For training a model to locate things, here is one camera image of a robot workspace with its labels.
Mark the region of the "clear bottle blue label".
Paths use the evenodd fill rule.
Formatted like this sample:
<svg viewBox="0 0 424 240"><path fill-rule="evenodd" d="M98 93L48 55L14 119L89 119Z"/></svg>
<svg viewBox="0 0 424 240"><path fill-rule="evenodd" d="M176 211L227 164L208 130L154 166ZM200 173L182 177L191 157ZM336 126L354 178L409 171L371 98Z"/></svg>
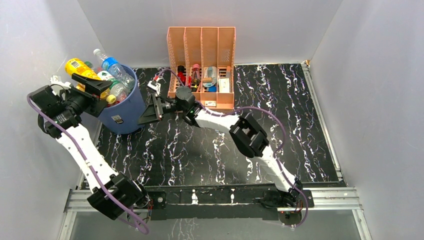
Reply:
<svg viewBox="0 0 424 240"><path fill-rule="evenodd" d="M133 90L136 83L135 79L126 72L124 67L114 57L106 55L99 48L95 49L93 54L103 70L109 72L117 80L120 80L130 92Z"/></svg>

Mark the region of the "yellow drink bottle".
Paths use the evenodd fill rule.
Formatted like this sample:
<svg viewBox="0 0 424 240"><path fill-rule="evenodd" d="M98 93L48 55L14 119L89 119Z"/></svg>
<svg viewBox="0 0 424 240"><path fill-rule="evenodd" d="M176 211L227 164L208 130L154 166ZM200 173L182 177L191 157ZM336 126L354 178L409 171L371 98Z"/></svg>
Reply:
<svg viewBox="0 0 424 240"><path fill-rule="evenodd" d="M94 70L92 70L85 62L80 60L79 58L70 59L64 67L65 71L72 76L72 74L78 74L83 77L88 77L90 79L94 79L98 82L101 82L102 79L96 74ZM113 104L116 102L116 96L110 95L110 90L107 88L100 95L101 100L106 100L108 104Z"/></svg>

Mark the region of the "peach plastic desk organizer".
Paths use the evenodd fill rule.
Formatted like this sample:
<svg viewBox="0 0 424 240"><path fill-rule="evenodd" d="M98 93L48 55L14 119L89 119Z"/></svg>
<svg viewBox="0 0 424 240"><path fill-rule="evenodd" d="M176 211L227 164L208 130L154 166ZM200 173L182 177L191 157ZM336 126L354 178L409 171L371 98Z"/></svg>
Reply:
<svg viewBox="0 0 424 240"><path fill-rule="evenodd" d="M171 26L167 49L171 69L198 101L217 112L234 109L234 26Z"/></svg>

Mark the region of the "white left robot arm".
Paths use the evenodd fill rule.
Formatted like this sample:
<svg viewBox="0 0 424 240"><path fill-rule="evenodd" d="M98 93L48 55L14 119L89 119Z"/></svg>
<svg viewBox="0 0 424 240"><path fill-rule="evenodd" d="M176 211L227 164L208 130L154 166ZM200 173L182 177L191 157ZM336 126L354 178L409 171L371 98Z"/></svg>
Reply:
<svg viewBox="0 0 424 240"><path fill-rule="evenodd" d="M112 220L131 213L134 207L144 208L150 200L147 191L107 164L82 125L82 113L97 117L108 105L100 95L112 83L77 73L71 78L85 89L53 75L48 85L27 95L29 105L38 113L39 128L61 144L81 169L91 192L87 198L91 207Z"/></svg>

